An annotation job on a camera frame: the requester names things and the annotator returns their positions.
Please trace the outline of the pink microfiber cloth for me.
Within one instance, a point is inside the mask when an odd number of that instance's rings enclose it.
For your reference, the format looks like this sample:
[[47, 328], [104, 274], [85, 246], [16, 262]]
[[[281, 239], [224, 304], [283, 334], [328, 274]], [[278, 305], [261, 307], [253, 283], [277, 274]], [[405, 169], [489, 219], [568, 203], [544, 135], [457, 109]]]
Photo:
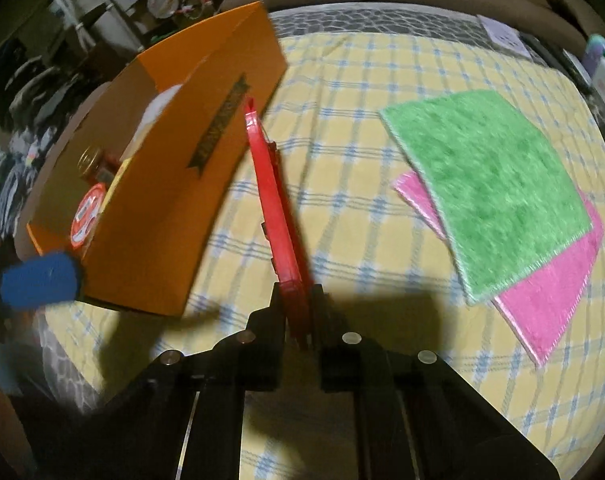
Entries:
[[579, 194], [592, 227], [541, 269], [492, 299], [537, 368], [543, 367], [570, 325], [602, 246], [604, 225]]

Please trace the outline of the red plastic piece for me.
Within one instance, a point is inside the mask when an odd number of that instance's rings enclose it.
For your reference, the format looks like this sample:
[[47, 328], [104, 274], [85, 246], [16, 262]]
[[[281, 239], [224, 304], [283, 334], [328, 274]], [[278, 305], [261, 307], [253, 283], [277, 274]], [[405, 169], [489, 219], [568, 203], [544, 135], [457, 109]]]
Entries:
[[311, 292], [313, 282], [290, 205], [276, 143], [263, 129], [255, 101], [245, 103], [245, 122], [250, 154], [263, 214], [263, 232], [272, 252], [272, 266], [284, 301], [289, 330], [301, 348], [312, 334]]

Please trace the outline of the green microfiber cloth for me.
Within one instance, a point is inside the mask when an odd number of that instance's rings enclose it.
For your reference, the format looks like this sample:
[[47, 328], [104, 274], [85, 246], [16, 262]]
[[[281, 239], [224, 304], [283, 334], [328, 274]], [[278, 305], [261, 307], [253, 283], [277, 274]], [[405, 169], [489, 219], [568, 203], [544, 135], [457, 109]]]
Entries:
[[427, 188], [472, 304], [504, 292], [590, 231], [557, 151], [500, 93], [407, 101], [379, 116]]

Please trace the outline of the red white round container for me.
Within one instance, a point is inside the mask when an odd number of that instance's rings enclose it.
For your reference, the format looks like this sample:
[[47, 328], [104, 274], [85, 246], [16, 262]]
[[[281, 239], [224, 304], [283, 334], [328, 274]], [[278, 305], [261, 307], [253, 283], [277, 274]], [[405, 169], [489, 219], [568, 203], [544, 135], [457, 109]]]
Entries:
[[106, 185], [98, 182], [80, 200], [71, 222], [69, 240], [72, 248], [80, 249], [88, 241], [101, 213], [106, 194]]

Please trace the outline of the amber glass jar gold lid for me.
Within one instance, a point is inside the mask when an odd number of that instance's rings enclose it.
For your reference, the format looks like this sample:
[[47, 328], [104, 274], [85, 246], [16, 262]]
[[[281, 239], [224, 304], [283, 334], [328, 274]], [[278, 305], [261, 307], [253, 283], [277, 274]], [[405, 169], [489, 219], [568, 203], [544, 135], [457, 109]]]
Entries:
[[77, 168], [80, 178], [89, 184], [109, 185], [115, 180], [120, 162], [104, 148], [89, 146], [80, 156]]

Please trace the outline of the orange cardboard box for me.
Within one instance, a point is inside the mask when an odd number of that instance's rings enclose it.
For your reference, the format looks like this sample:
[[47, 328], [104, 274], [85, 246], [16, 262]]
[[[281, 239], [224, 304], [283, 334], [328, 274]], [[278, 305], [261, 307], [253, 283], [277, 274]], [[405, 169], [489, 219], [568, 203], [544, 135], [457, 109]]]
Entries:
[[70, 247], [72, 217], [89, 191], [78, 163], [100, 148], [120, 171], [80, 252], [84, 295], [115, 308], [182, 314], [246, 153], [244, 106], [264, 110], [286, 67], [258, 2], [139, 54], [82, 103], [48, 155], [22, 211], [18, 255]]

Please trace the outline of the yellow plaid tablecloth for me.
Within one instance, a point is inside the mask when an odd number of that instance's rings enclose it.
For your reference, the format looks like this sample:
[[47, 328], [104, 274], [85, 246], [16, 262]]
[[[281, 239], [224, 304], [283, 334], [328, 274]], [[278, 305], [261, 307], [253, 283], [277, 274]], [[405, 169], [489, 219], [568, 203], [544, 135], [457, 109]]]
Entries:
[[[567, 332], [536, 368], [495, 307], [466, 304], [447, 246], [393, 189], [407, 163], [378, 116], [395, 102], [500, 92], [545, 132], [605, 226], [605, 143], [578, 91], [555, 70], [424, 37], [312, 34], [282, 47], [288, 70], [266, 127], [315, 278], [356, 330], [395, 351], [437, 351], [563, 478], [579, 474], [605, 436], [605, 235]], [[260, 220], [244, 160], [183, 322], [86, 304], [46, 310], [60, 388], [106, 398], [161, 351], [204, 351], [240, 330], [274, 281]]]

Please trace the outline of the purple white power strip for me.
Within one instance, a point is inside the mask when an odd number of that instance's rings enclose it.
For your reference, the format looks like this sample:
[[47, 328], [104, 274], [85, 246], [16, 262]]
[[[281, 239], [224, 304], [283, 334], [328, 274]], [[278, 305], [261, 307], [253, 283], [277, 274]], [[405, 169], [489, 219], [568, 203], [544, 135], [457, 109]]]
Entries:
[[493, 44], [522, 58], [529, 58], [531, 60], [531, 54], [523, 43], [523, 40], [520, 39], [516, 29], [483, 15], [478, 15], [478, 20]]

